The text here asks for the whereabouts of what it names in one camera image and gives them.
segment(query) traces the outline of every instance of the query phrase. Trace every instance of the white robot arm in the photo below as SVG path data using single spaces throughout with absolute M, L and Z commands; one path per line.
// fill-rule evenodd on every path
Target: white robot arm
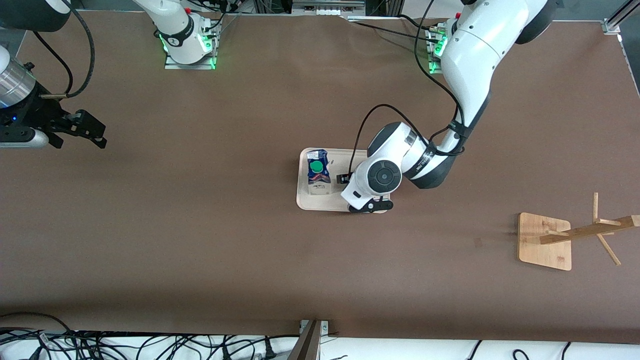
M 211 20 L 187 13 L 179 0 L 133 1 L 151 17 L 167 53 L 177 63 L 195 63 L 212 51 Z
M 34 32 L 57 31 L 71 12 L 80 18 L 68 0 L 0 0 L 0 25 Z M 47 144 L 60 148 L 63 139 L 57 134 L 65 133 L 86 138 L 103 149 L 107 143 L 102 136 L 105 125 L 86 110 L 65 111 L 58 95 L 52 95 L 35 79 L 33 67 L 31 63 L 19 63 L 0 46 L 0 148 L 41 148 Z M 75 93 L 64 95 L 80 94 L 89 78 Z
M 513 44 L 542 33 L 556 9 L 553 0 L 463 0 L 459 19 L 446 22 L 448 42 L 440 53 L 442 74 L 460 103 L 455 120 L 438 146 L 408 125 L 385 126 L 367 148 L 368 158 L 342 191 L 350 210 L 374 209 L 374 200 L 399 185 L 401 174 L 418 188 L 444 181 L 491 97 L 493 71 Z

